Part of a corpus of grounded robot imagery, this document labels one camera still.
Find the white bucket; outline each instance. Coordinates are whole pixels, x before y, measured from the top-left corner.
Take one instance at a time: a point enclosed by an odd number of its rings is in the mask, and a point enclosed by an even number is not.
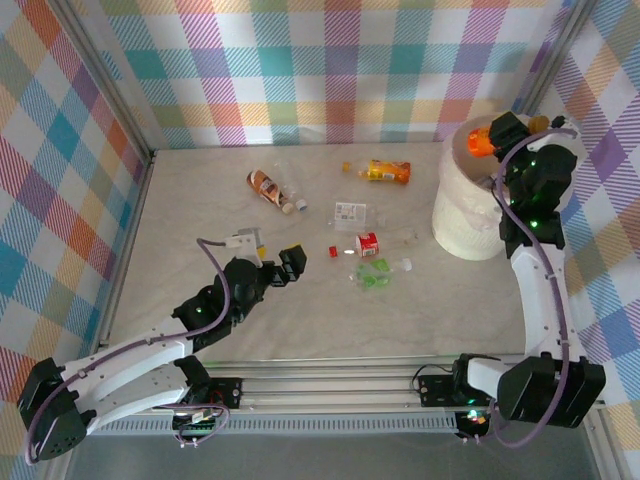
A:
[[[493,155],[476,158],[467,148],[471,130],[489,125],[498,115],[466,122],[443,143],[433,235],[447,252],[465,260],[487,260],[504,250],[500,207],[488,188],[476,184],[496,173],[500,164]]]

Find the metal frame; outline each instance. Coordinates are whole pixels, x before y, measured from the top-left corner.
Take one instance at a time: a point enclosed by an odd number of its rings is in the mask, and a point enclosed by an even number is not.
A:
[[[564,25],[560,29],[558,38],[553,44],[551,52],[540,66],[538,73],[536,73],[531,91],[523,98],[518,113],[531,116],[537,113],[542,99],[549,91],[553,79],[564,63],[573,42],[578,37],[578,34],[589,19],[597,3],[598,0],[577,0],[573,4]]]
[[[149,192],[149,185],[151,184],[151,175],[153,174],[154,165],[155,155],[146,165],[140,182],[138,200],[136,201],[136,206],[133,210],[133,215],[131,216],[127,236],[122,245],[122,253],[118,258],[113,281],[111,282],[111,288],[109,289],[109,296],[107,297],[104,312],[102,313],[98,323],[97,334],[91,344],[90,351],[92,353],[97,352],[100,347],[107,345],[109,342],[111,327],[115,320],[116,310],[118,309],[120,296],[122,295],[122,289],[124,288],[125,277],[127,276],[127,270],[129,269],[129,262],[131,261],[131,254],[133,253],[133,244],[135,243],[138,227],[140,226],[142,210],[144,209],[147,193]]]

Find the bottle cap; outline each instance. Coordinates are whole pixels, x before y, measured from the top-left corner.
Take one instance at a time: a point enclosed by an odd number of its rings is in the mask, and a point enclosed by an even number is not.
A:
[[[307,209],[307,201],[304,198],[301,198],[296,202],[296,208],[300,212],[304,212]]]

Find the plastic bottle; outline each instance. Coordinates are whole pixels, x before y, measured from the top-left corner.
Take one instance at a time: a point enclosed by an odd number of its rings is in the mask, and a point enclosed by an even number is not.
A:
[[[418,233],[413,227],[402,227],[380,233],[364,233],[338,242],[329,247],[329,256],[337,258],[341,255],[357,255],[373,257],[378,254],[387,255],[394,250],[409,248],[419,242]]]
[[[307,201],[302,196],[302,185],[296,177],[293,166],[286,158],[278,160],[275,166],[280,172],[282,192],[300,212],[304,212],[307,209]]]
[[[413,264],[408,258],[389,261],[379,258],[371,262],[361,263],[349,277],[364,290],[385,287],[391,282],[394,274],[409,272]]]
[[[342,164],[343,172],[351,171],[351,163]],[[409,162],[382,162],[371,160],[365,169],[358,171],[358,176],[376,182],[395,182],[402,185],[409,183],[411,164]]]
[[[263,199],[269,203],[273,203],[280,208],[286,215],[293,211],[293,205],[289,203],[287,197],[284,196],[280,187],[271,180],[262,170],[253,170],[247,175],[247,183]]]

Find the plaid fabric wall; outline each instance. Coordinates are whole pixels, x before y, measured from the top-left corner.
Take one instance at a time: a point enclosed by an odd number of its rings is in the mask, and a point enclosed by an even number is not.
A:
[[[580,338],[640,478],[640,2],[601,0],[540,110],[582,125],[589,156],[563,220]]]
[[[163,148],[442,140],[513,102],[562,3],[75,2]]]
[[[142,163],[45,0],[0,3],[0,479],[31,367],[86,355]]]

